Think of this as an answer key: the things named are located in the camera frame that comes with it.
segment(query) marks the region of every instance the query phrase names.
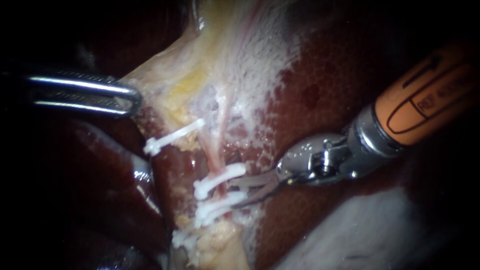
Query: orange shaft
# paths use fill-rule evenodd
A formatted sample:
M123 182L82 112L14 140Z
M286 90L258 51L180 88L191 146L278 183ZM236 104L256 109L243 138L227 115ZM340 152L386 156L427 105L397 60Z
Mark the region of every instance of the orange shaft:
M480 70L468 44L449 44L424 59L375 102L383 130L412 145L479 104Z

